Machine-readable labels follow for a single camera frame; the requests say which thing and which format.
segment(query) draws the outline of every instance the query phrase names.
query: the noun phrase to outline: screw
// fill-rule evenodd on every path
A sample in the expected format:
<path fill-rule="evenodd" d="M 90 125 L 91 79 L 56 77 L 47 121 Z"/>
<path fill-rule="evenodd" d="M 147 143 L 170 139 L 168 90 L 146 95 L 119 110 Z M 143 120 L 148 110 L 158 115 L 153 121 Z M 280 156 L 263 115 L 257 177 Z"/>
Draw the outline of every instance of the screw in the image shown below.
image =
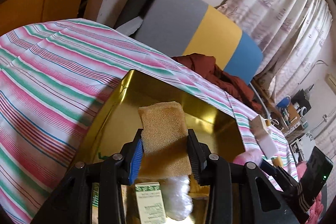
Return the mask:
<path fill-rule="evenodd" d="M 123 155 L 120 154 L 120 153 L 115 153 L 115 154 L 113 154 L 112 158 L 114 160 L 121 160 L 123 158 Z"/>
<path fill-rule="evenodd" d="M 209 159 L 211 159 L 211 160 L 218 160 L 219 156 L 217 154 L 210 154 L 209 155 Z"/>
<path fill-rule="evenodd" d="M 248 169 L 254 169 L 255 167 L 256 167 L 256 165 L 255 165 L 255 163 L 254 162 L 248 162 L 247 164 L 246 164 L 246 167 L 248 168 Z"/>
<path fill-rule="evenodd" d="M 79 162 L 76 162 L 75 167 L 80 169 L 80 168 L 83 168 L 84 165 L 85 165 L 85 163 L 83 163 L 82 161 L 79 161 Z"/>

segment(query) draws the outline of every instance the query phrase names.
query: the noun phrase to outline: pink fluffy fabric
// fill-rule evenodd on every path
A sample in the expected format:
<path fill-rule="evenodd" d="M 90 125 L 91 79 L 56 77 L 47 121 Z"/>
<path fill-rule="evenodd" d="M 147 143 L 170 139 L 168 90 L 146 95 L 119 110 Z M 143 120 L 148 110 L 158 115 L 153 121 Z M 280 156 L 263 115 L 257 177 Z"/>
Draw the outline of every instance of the pink fluffy fabric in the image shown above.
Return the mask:
<path fill-rule="evenodd" d="M 303 174 L 307 169 L 306 164 L 307 162 L 303 161 L 296 167 L 299 179 L 302 178 Z M 315 199 L 314 204 L 310 207 L 309 211 L 310 215 L 308 220 L 306 221 L 306 224 L 317 224 L 317 222 L 319 221 L 320 215 L 323 212 L 323 204 L 321 203 L 321 200 L 322 200 L 322 193 L 319 192 L 319 194 Z"/>
<path fill-rule="evenodd" d="M 233 163 L 239 165 L 245 165 L 245 163 L 247 163 L 248 161 L 252 161 L 256 165 L 260 166 L 261 159 L 262 159 L 261 151 L 259 149 L 251 149 L 235 157 Z"/>

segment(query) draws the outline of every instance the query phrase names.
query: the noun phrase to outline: gray panel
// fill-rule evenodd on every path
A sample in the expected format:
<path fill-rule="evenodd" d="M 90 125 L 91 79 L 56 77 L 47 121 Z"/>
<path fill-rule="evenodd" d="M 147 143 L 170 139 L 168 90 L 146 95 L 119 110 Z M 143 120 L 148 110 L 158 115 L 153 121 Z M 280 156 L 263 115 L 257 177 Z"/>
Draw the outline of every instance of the gray panel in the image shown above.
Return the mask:
<path fill-rule="evenodd" d="M 180 56 L 207 9 L 202 0 L 155 0 L 135 39 L 168 56 Z"/>

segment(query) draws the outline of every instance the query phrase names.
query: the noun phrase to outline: red jacket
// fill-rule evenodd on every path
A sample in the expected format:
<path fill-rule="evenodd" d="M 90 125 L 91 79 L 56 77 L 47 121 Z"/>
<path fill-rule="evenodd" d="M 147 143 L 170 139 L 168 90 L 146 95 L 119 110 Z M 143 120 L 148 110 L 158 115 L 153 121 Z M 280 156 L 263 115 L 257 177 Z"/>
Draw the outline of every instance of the red jacket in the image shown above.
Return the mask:
<path fill-rule="evenodd" d="M 193 53 L 172 58 L 222 90 L 225 90 L 255 112 L 260 113 L 262 111 L 262 106 L 253 101 L 254 92 L 239 77 L 222 71 L 216 65 L 216 59 L 213 56 Z"/>

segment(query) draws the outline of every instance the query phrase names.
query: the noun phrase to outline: blue bowl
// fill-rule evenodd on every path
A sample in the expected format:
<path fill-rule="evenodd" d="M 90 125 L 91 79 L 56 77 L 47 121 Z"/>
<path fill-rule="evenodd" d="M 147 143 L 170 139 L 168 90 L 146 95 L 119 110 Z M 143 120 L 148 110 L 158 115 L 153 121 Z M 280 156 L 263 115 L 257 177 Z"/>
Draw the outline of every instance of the blue bowl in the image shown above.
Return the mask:
<path fill-rule="evenodd" d="M 288 107 L 290 103 L 291 103 L 291 97 L 289 95 L 287 95 L 284 99 L 282 99 L 277 104 L 277 107 L 278 108 L 285 108 L 285 107 Z"/>

